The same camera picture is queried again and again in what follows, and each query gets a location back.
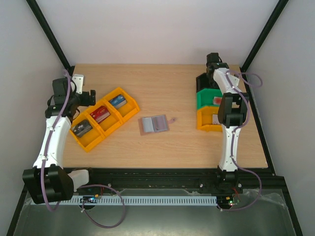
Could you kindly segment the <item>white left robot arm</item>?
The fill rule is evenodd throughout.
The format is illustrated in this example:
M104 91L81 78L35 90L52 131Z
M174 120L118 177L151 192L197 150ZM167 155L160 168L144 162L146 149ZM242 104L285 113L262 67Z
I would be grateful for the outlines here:
M84 76L75 74L52 82L54 94L47 101L46 129L41 150L31 169L23 171L23 182L35 204L70 200L90 180L87 169L67 173L63 151L80 106L95 105L95 90L83 91Z

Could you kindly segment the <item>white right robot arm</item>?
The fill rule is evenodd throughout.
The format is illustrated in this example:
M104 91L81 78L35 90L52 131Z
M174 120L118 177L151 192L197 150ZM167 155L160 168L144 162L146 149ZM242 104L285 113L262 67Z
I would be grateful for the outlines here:
M207 55L206 66L210 88L219 89L222 93L218 111L218 121L223 131L219 168L223 172L234 172L238 169L238 138L242 125L246 123L249 97L239 89L240 79L229 69L227 63L222 62L218 53Z

